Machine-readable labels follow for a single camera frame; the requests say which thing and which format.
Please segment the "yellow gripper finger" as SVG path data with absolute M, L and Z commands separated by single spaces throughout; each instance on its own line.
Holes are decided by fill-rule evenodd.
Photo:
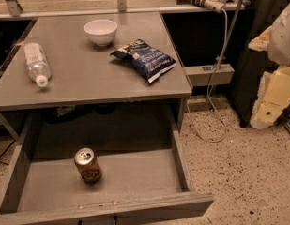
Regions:
M 260 80 L 250 125 L 256 129 L 272 126 L 290 105 L 290 67 L 265 72 Z
M 271 26 L 264 30 L 258 37 L 252 39 L 248 47 L 254 51 L 266 52 L 268 50 L 270 32 Z

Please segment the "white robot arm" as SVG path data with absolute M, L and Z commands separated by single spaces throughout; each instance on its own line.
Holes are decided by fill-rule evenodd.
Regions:
M 272 126 L 290 105 L 290 3 L 248 47 L 266 51 L 268 59 L 279 66 L 274 72 L 263 74 L 252 109 L 250 125 L 264 129 Z

